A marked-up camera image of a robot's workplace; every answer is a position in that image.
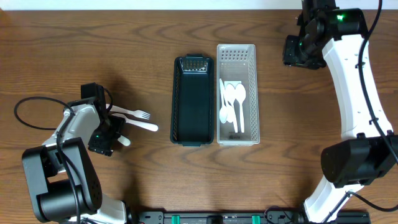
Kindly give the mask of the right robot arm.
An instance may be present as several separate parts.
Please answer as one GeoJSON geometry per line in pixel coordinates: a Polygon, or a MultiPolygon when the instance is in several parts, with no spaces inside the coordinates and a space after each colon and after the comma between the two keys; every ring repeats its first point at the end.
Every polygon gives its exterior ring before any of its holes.
{"type": "Polygon", "coordinates": [[[323,176],[292,215],[293,223],[364,223],[344,204],[397,164],[397,135],[382,108],[369,59],[374,30],[362,10],[334,0],[303,0],[298,35],[288,35],[283,63],[312,70],[328,67],[341,117],[341,142],[324,148],[323,176]]]}

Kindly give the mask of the clear plastic basket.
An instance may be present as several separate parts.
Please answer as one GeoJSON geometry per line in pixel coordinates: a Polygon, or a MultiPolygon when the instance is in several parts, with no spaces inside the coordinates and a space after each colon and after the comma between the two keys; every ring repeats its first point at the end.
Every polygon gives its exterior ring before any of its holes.
{"type": "Polygon", "coordinates": [[[216,49],[217,142],[221,146],[260,143],[256,48],[220,44],[216,49]]]}

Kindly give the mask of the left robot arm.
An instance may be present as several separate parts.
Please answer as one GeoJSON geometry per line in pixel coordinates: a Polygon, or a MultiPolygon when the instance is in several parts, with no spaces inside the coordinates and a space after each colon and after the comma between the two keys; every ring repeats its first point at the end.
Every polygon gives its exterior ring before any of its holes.
{"type": "Polygon", "coordinates": [[[81,86],[80,100],[65,104],[63,119],[41,145],[25,150],[22,165],[34,215],[58,223],[129,223],[126,204],[102,193],[88,151],[110,156],[125,121],[109,114],[97,83],[81,86]]]}

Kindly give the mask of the white plastic spoon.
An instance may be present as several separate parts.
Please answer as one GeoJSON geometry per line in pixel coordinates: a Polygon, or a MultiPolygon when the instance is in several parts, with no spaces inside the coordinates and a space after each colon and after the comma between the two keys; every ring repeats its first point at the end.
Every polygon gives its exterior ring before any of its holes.
{"type": "Polygon", "coordinates": [[[235,110],[229,103],[226,103],[226,107],[228,109],[227,122],[234,123],[236,121],[235,110]]]}
{"type": "Polygon", "coordinates": [[[235,88],[236,90],[236,100],[239,103],[239,115],[240,115],[240,126],[241,126],[241,132],[245,132],[245,126],[244,126],[244,112],[243,112],[243,102],[246,99],[246,89],[243,86],[242,83],[238,84],[235,88]]]}
{"type": "MultiPolygon", "coordinates": [[[[231,84],[227,85],[226,88],[226,93],[225,93],[225,97],[227,99],[227,102],[234,108],[234,101],[235,101],[235,94],[234,94],[234,86],[232,86],[231,84]]],[[[238,124],[237,124],[237,119],[236,121],[233,123],[234,126],[234,132],[237,133],[238,132],[238,124]]]]}
{"type": "Polygon", "coordinates": [[[220,78],[220,97],[221,97],[220,122],[225,124],[225,122],[227,122],[228,119],[228,109],[224,101],[224,85],[221,78],[220,78]]]}

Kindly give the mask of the white plastic fork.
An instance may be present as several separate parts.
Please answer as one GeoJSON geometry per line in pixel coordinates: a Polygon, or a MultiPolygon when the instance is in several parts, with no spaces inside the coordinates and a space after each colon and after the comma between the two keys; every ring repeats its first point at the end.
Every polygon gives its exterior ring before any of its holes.
{"type": "Polygon", "coordinates": [[[111,106],[110,104],[106,104],[106,108],[110,109],[110,111],[115,112],[115,113],[123,113],[123,114],[129,114],[129,115],[133,115],[134,117],[140,118],[140,119],[149,119],[150,118],[150,114],[142,111],[142,110],[135,110],[135,111],[131,111],[131,110],[127,110],[125,108],[121,108],[118,106],[111,106]]]}
{"type": "Polygon", "coordinates": [[[138,126],[140,128],[147,129],[149,131],[156,132],[156,131],[159,130],[159,127],[156,124],[146,123],[146,122],[143,122],[143,121],[136,121],[136,120],[133,120],[133,119],[129,119],[129,118],[127,118],[127,116],[125,116],[125,115],[123,115],[121,113],[113,113],[112,116],[123,118],[123,119],[125,119],[125,121],[128,124],[132,124],[132,125],[138,126]]]}
{"type": "Polygon", "coordinates": [[[123,135],[120,135],[120,137],[118,138],[118,141],[119,141],[123,146],[130,146],[130,145],[131,145],[131,141],[130,141],[127,137],[125,137],[125,136],[123,136],[123,135]]]}

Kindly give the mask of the black plastic basket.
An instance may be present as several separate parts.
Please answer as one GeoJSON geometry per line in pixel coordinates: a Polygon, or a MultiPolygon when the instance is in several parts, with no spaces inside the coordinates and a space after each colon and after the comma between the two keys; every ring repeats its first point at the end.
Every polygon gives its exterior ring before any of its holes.
{"type": "Polygon", "coordinates": [[[170,141],[188,147],[214,139],[214,61],[202,54],[174,60],[170,141]]]}

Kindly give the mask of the white plastic fork top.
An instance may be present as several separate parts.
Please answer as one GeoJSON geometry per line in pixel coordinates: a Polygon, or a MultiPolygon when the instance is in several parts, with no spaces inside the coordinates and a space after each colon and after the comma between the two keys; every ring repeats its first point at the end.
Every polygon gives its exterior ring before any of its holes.
{"type": "Polygon", "coordinates": [[[121,108],[118,106],[111,106],[110,104],[106,104],[106,108],[110,109],[110,111],[115,112],[115,113],[123,113],[123,114],[129,114],[129,115],[133,115],[134,117],[140,118],[140,119],[149,119],[150,118],[150,114],[142,111],[142,110],[135,110],[135,111],[131,111],[131,110],[127,110],[125,108],[121,108]]]}

